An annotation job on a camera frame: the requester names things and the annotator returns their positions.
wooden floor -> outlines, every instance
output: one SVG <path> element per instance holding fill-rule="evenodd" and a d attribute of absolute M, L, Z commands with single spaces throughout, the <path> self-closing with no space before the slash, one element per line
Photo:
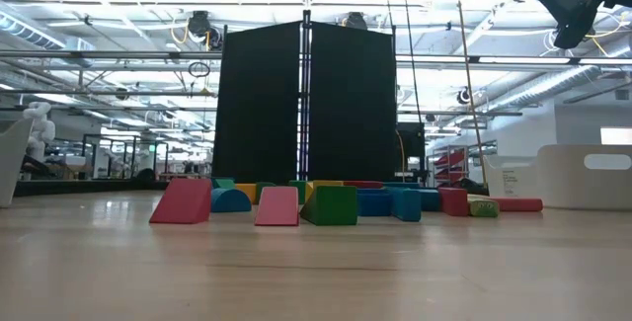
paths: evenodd
<path fill-rule="evenodd" d="M 0 320 L 631 320 L 632 214 L 255 227 L 147 221 L 159 192 L 0 210 Z"/>

ceiling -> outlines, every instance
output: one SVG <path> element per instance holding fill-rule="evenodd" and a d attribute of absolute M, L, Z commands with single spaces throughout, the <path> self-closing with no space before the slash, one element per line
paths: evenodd
<path fill-rule="evenodd" d="M 243 31 L 261 26 L 279 24 L 302 19 L 302 11 L 310 9 L 312 20 L 340 24 L 348 12 L 363 12 L 371 31 L 390 33 L 390 19 L 397 27 L 396 45 L 400 54 L 447 55 L 462 53 L 462 36 L 458 0 L 0 0 L 1 6 L 14 11 L 25 22 L 46 34 L 65 39 L 77 37 L 94 46 L 95 50 L 153 50 L 153 51 L 198 51 L 199 43 L 188 40 L 178 43 L 184 35 L 183 26 L 193 11 L 209 13 L 211 23 L 229 32 Z M 553 48 L 553 30 L 556 22 L 536 0 L 462 0 L 463 25 L 468 40 L 468 51 L 472 55 L 515 55 L 515 56 L 598 56 L 592 41 L 580 44 L 572 51 Z M 622 19 L 626 9 L 599 9 L 595 21 L 598 34 L 617 30 L 604 37 L 602 44 L 619 40 L 630 31 L 629 22 Z M 84 23 L 86 18 L 92 26 Z M 490 26 L 479 31 L 482 24 Z M 40 49 L 0 32 L 0 49 Z M 46 70 L 54 61 L 30 60 L 25 63 Z M 111 60 L 97 63 L 121 65 Z M 212 61 L 213 70 L 205 79 L 197 80 L 198 87 L 206 86 L 214 91 L 219 83 L 220 61 Z M 78 72 L 46 70 L 47 73 L 76 85 Z M 471 73 L 472 87 L 477 100 L 485 102 L 506 93 L 526 81 L 540 75 L 542 71 L 520 67 L 499 67 L 493 70 L 476 69 Z M 100 71 L 86 71 L 84 80 L 92 80 Z M 411 68 L 398 68 L 398 84 L 402 91 L 413 89 L 418 84 L 418 99 L 422 111 L 462 110 L 456 102 L 456 93 L 466 83 L 463 68 L 417 69 L 415 77 Z M 186 72 L 182 78 L 186 85 L 194 78 Z M 113 90 L 128 87 L 141 91 L 182 91 L 183 83 L 174 72 L 116 71 L 108 73 L 92 84 L 92 90 Z M 112 97 L 96 99 L 78 98 L 85 103 L 113 106 L 169 105 L 189 108 L 216 108 L 213 98 L 186 97 L 132 97 L 124 102 Z M 401 108 L 412 110 L 415 96 L 401 102 Z M 108 118 L 117 118 L 118 112 L 101 111 Z M 196 113 L 199 120 L 214 123 L 214 112 Z M 154 118 L 145 113 L 134 114 L 139 119 Z M 417 120 L 416 116 L 401 116 L 400 120 Z"/>

red wedge block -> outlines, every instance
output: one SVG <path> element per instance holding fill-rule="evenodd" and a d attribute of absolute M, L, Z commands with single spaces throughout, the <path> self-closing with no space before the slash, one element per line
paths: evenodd
<path fill-rule="evenodd" d="M 439 188 L 441 207 L 450 216 L 469 216 L 470 204 L 467 202 L 467 191 L 456 188 Z"/>
<path fill-rule="evenodd" d="M 149 223 L 200 223 L 210 215 L 209 179 L 174 179 Z"/>
<path fill-rule="evenodd" d="M 356 187 L 358 189 L 380 189 L 384 187 L 382 182 L 345 181 L 345 186 Z"/>
<path fill-rule="evenodd" d="M 255 226 L 298 226 L 298 189 L 265 187 L 259 199 Z"/>
<path fill-rule="evenodd" d="M 544 208 L 542 199 L 531 198 L 489 198 L 496 201 L 501 211 L 539 212 Z"/>

red foam block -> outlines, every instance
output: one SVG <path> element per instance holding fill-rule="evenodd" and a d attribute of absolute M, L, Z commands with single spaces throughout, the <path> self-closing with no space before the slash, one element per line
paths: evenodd
<path fill-rule="evenodd" d="M 467 191 L 456 188 L 439 188 L 441 208 L 450 216 L 469 216 L 470 205 L 467 202 Z"/>
<path fill-rule="evenodd" d="M 544 208 L 542 199 L 530 198 L 490 198 L 496 201 L 501 211 L 509 212 L 539 212 Z"/>
<path fill-rule="evenodd" d="M 344 181 L 347 187 L 356 187 L 358 189 L 380 189 L 384 188 L 382 182 L 365 182 L 365 181 Z"/>
<path fill-rule="evenodd" d="M 259 199 L 255 226 L 298 226 L 298 189 L 265 187 Z"/>
<path fill-rule="evenodd" d="M 210 215 L 210 179 L 173 179 L 149 223 L 200 223 Z"/>

black partition panel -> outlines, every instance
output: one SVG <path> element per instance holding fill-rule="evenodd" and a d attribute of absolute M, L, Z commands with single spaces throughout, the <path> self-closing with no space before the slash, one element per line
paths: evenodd
<path fill-rule="evenodd" d="M 299 26 L 228 34 L 222 54 L 213 177 L 296 179 Z"/>
<path fill-rule="evenodd" d="M 388 181 L 395 172 L 392 37 L 312 23 L 311 180 Z"/>

